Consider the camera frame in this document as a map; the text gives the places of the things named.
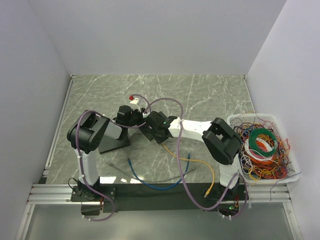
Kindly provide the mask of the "black network switch box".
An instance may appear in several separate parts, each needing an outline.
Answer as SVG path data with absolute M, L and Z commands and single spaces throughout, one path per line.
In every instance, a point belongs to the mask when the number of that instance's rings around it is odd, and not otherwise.
M 98 146 L 98 152 L 104 154 L 128 146 L 130 146 L 128 129 L 109 122 Z

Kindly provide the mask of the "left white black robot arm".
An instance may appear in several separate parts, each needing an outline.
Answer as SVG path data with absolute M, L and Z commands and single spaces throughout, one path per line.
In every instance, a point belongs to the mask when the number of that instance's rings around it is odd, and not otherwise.
M 146 109 L 130 103 L 119 107 L 117 116 L 110 119 L 95 110 L 86 110 L 67 132 L 67 140 L 78 158 L 82 194 L 89 201 L 100 197 L 96 155 L 112 152 L 130 146 L 128 129 L 144 125 Z

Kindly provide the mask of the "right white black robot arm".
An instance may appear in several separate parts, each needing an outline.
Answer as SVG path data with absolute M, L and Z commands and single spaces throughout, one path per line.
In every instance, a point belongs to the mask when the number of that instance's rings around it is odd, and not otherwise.
M 239 178 L 232 177 L 238 172 L 235 157 L 241 148 L 241 138 L 222 118 L 194 121 L 177 116 L 166 117 L 161 111 L 152 111 L 144 118 L 144 122 L 147 133 L 158 144 L 179 136 L 203 142 L 213 159 L 219 163 L 220 195 L 226 200 L 237 195 Z

